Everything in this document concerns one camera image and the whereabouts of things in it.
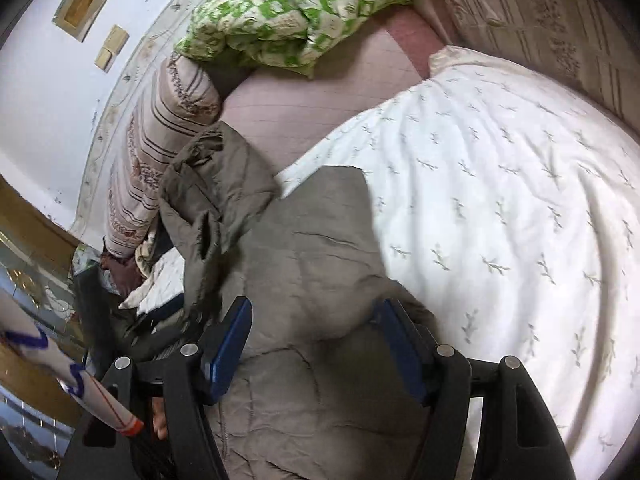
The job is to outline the white sleeve forearm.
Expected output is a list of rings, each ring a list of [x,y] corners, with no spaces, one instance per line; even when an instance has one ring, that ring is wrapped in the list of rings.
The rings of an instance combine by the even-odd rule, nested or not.
[[[115,399],[38,327],[4,290],[1,292],[1,341],[24,360],[53,376],[91,415],[125,437],[140,434],[143,422]]]

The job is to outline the person left hand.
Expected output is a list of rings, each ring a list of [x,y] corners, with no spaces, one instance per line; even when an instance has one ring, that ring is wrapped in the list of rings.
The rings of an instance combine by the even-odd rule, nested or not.
[[[167,417],[165,411],[165,402],[163,398],[154,396],[152,399],[152,424],[154,434],[160,439],[164,440],[168,436]]]

